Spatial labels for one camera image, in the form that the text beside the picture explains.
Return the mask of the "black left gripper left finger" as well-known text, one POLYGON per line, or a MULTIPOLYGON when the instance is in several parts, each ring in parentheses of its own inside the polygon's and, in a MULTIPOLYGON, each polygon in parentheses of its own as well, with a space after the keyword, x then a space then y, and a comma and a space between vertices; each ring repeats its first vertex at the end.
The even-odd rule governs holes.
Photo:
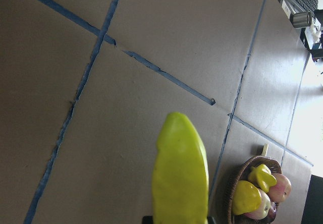
POLYGON ((153 224, 153 216, 146 215, 142 218, 142 224, 153 224))

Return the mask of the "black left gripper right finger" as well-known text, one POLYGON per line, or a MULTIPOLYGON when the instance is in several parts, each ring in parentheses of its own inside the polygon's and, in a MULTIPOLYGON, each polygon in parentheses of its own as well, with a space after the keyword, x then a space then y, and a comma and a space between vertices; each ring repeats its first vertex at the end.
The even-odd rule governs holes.
POLYGON ((207 217, 207 223, 208 224, 216 224, 216 221, 212 216, 208 216, 207 217))

